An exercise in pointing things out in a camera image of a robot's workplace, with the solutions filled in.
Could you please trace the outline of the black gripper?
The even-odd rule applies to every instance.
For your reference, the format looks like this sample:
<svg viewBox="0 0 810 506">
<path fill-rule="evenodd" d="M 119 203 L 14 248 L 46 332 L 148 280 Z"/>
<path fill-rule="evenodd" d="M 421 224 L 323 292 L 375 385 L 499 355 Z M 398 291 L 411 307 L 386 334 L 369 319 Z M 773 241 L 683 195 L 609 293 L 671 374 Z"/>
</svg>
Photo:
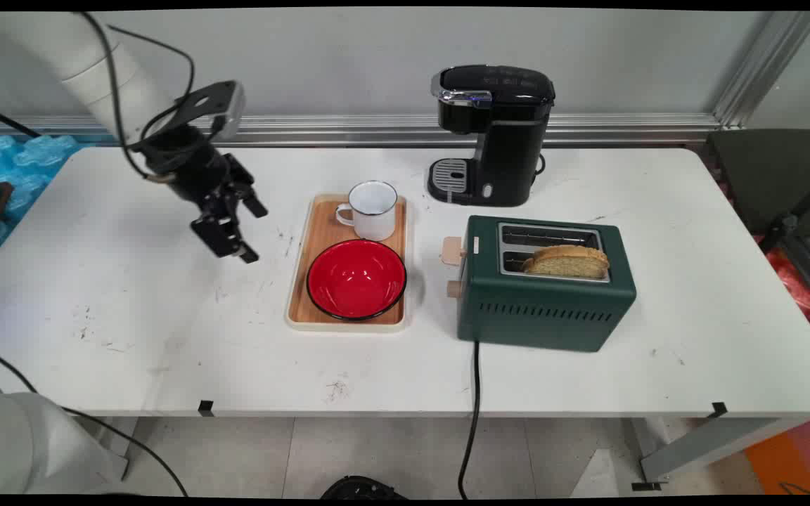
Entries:
<svg viewBox="0 0 810 506">
<path fill-rule="evenodd" d="M 259 259 L 239 230 L 238 199 L 256 218 L 268 215 L 257 198 L 254 177 L 229 153 L 220 153 L 199 129 L 177 126 L 143 141 L 146 166 L 170 176 L 168 187 L 200 209 L 191 230 L 216 257 L 234 256 L 247 264 Z"/>
</svg>

